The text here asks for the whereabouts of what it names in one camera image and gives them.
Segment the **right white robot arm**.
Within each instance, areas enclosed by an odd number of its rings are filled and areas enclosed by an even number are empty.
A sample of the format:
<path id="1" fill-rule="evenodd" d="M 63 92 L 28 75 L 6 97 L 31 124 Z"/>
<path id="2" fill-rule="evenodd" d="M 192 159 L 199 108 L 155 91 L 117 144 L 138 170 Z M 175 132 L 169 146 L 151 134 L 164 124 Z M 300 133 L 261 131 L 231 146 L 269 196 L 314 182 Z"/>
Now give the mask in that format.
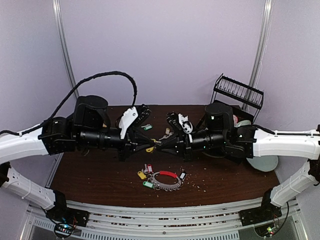
<path id="1" fill-rule="evenodd" d="M 169 112 L 168 124 L 174 134 L 156 145 L 158 151 L 190 161 L 194 151 L 219 152 L 240 162 L 247 158 L 285 156 L 306 158 L 304 165 L 283 183 L 268 189 L 259 207 L 239 212 L 243 226 L 273 220 L 281 207 L 310 186 L 320 184 L 320 130 L 278 131 L 256 124 L 235 126 L 232 106 L 215 101 L 204 108 L 201 123 L 193 128 L 182 114 Z"/>

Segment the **black dish rack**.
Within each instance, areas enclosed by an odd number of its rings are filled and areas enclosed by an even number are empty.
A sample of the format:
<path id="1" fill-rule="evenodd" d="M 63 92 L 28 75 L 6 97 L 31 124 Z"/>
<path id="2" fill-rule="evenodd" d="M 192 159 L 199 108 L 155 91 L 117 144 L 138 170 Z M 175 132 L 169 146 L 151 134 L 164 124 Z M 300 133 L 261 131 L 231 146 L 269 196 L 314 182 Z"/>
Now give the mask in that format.
<path id="1" fill-rule="evenodd" d="M 227 77 L 224 73 L 213 85 L 210 103 L 220 101 L 217 99 L 218 94 L 236 101 L 238 103 L 236 106 L 240 107 L 236 110 L 240 113 L 234 113 L 234 115 L 244 116 L 244 119 L 250 120 L 252 124 L 257 119 L 264 103 L 264 91 Z"/>

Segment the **metal keyring with red handle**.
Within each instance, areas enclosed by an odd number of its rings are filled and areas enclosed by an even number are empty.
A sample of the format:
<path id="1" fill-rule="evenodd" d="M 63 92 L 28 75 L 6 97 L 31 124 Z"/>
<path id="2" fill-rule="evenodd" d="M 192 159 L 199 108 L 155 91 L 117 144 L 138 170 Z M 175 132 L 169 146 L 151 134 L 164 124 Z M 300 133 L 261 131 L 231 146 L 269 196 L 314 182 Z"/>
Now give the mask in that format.
<path id="1" fill-rule="evenodd" d="M 160 170 L 147 175 L 150 187 L 159 191 L 174 192 L 181 189 L 183 180 L 174 172 Z"/>

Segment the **key with light green tag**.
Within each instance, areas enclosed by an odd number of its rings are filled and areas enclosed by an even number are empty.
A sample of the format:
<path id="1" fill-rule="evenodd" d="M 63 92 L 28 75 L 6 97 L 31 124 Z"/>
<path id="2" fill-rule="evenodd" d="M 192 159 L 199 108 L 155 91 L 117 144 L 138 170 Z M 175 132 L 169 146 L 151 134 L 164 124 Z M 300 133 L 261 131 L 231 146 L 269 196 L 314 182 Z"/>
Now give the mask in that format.
<path id="1" fill-rule="evenodd" d="M 148 130 L 151 130 L 153 128 L 153 125 L 152 124 L 146 124 L 146 125 L 143 125 L 141 126 L 141 128 L 144 130 L 144 131 L 148 131 Z"/>

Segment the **right aluminium frame post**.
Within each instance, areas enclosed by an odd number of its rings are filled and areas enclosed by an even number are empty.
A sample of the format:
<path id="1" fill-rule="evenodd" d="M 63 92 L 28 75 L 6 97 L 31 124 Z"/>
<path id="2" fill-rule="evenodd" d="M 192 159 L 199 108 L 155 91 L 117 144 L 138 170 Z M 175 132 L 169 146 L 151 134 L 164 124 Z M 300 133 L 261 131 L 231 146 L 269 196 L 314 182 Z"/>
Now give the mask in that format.
<path id="1" fill-rule="evenodd" d="M 249 79 L 249 86 L 252 88 L 257 88 L 258 81 L 261 75 L 263 67 L 263 57 L 267 50 L 270 29 L 272 24 L 272 12 L 273 12 L 274 0 L 265 0 L 264 9 L 260 26 L 260 34 L 258 45 L 256 49 L 256 55 L 253 62 L 253 67 Z"/>

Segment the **pale green bowl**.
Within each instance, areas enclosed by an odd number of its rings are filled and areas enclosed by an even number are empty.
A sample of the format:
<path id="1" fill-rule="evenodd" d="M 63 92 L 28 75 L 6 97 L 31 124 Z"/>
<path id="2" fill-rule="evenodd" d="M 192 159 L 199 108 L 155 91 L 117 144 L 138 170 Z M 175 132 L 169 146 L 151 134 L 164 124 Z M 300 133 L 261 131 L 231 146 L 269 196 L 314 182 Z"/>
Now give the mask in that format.
<path id="1" fill-rule="evenodd" d="M 239 122 L 235 125 L 235 127 L 236 127 L 236 128 L 239 128 L 239 127 L 243 127 L 243 126 L 249 126 L 249 125 L 251 125 L 251 124 L 252 124 L 252 122 L 251 122 L 250 120 L 245 119 L 245 120 L 239 121 Z"/>

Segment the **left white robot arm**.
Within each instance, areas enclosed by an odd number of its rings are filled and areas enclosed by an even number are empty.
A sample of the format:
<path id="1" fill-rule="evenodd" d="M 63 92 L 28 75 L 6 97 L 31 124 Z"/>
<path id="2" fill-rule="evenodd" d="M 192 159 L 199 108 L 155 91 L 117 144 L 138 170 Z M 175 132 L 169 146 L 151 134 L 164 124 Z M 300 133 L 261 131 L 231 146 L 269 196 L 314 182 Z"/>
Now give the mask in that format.
<path id="1" fill-rule="evenodd" d="M 22 199 L 40 206 L 47 218 L 63 224 L 85 227 L 89 212 L 67 206 L 65 195 L 42 187 L 17 172 L 10 164 L 31 156 L 51 156 L 76 150 L 116 150 L 120 161 L 154 146 L 154 141 L 138 130 L 150 115 L 148 106 L 129 107 L 118 127 L 111 127 L 108 102 L 96 95 L 80 96 L 68 117 L 54 117 L 26 134 L 7 134 L 0 138 L 0 186 Z"/>

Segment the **left aluminium frame post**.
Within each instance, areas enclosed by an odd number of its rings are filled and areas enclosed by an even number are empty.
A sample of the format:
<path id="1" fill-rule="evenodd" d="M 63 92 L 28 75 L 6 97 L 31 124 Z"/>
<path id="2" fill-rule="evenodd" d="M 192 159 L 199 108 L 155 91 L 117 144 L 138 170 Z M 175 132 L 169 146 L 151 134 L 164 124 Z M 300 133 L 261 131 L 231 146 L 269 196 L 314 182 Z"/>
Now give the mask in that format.
<path id="1" fill-rule="evenodd" d="M 60 42 L 61 51 L 62 51 L 62 58 L 63 58 L 64 66 L 66 69 L 66 73 L 67 73 L 67 78 L 70 83 L 70 86 L 73 88 L 76 85 L 76 81 L 75 81 L 71 59 L 70 59 L 68 46 L 67 46 L 62 9 L 61 9 L 61 1 L 53 0 L 52 6 L 53 6 L 53 14 L 56 22 L 59 42 Z"/>

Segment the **pink patterned bowl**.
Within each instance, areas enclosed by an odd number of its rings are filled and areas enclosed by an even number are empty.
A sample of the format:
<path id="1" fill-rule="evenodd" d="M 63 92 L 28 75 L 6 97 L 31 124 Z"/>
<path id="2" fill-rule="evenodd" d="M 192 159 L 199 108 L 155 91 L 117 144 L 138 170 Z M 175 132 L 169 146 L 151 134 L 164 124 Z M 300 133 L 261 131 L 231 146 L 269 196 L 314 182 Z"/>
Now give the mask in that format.
<path id="1" fill-rule="evenodd" d="M 236 125 L 238 123 L 238 117 L 236 115 L 233 115 L 233 122 Z"/>

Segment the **keys with yellow tag cluster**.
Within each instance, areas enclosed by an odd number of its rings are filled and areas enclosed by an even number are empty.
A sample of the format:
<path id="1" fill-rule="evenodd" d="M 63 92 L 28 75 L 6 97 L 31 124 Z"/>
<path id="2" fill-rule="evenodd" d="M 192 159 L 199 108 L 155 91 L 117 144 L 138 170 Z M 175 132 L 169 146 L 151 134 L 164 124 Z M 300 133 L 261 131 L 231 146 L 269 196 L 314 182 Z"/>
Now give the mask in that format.
<path id="1" fill-rule="evenodd" d="M 166 128 L 165 129 L 165 134 L 159 139 L 159 141 L 162 141 L 162 140 L 165 140 L 165 139 L 168 139 L 170 136 L 172 136 L 174 134 L 173 131 L 170 130 L 170 128 Z"/>

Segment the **key with yellow tag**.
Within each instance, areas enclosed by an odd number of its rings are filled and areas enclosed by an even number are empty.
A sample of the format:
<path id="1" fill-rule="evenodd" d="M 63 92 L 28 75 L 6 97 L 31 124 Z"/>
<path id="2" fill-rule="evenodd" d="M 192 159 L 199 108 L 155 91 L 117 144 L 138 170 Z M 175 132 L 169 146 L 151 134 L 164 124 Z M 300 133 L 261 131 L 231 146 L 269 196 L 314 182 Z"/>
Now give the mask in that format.
<path id="1" fill-rule="evenodd" d="M 145 149 L 147 153 L 153 153 L 157 146 L 162 144 L 162 140 L 158 140 L 155 138 L 152 138 L 151 140 L 154 142 L 154 145 Z"/>

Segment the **pale green plate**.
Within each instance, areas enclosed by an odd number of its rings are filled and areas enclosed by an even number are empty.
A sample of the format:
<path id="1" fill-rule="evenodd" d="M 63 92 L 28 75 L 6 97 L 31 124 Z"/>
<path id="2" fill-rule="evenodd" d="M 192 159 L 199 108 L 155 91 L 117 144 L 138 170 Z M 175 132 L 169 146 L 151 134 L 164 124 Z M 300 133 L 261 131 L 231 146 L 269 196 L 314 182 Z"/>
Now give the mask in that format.
<path id="1" fill-rule="evenodd" d="M 271 172 L 276 169 L 279 158 L 276 155 L 255 156 L 247 158 L 248 163 L 256 170 L 261 172 Z"/>

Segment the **aluminium frame post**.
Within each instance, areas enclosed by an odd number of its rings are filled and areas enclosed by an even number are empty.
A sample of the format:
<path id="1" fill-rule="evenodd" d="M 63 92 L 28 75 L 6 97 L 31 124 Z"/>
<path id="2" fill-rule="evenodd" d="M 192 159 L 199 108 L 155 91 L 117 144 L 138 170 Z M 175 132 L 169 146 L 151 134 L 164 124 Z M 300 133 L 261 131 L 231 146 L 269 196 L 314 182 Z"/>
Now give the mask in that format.
<path id="1" fill-rule="evenodd" d="M 258 45 L 256 49 L 256 55 L 253 62 L 253 67 L 249 79 L 249 86 L 252 88 L 257 88 L 258 81 L 261 75 L 263 67 L 263 57 L 267 50 L 270 29 L 272 24 L 272 12 L 273 12 L 274 0 L 265 0 L 264 9 L 260 26 L 260 34 Z"/>
<path id="2" fill-rule="evenodd" d="M 59 42 L 60 42 L 61 51 L 62 51 L 62 58 L 63 58 L 64 66 L 66 69 L 66 73 L 67 73 L 67 78 L 70 83 L 70 86 L 73 88 L 76 85 L 76 81 L 75 81 L 71 59 L 70 59 L 68 46 L 67 46 L 62 9 L 61 9 L 61 1 L 53 0 L 52 6 L 53 6 L 53 14 L 56 22 Z"/>

